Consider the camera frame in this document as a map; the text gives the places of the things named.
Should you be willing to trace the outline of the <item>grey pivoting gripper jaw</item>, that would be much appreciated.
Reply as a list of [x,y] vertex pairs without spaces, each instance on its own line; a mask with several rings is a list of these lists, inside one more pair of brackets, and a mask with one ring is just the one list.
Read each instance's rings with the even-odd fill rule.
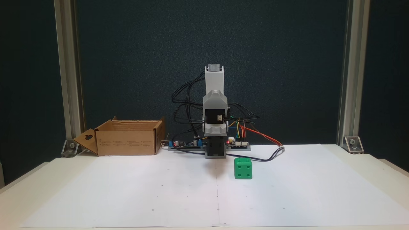
[[204,134],[227,134],[226,124],[204,124]]

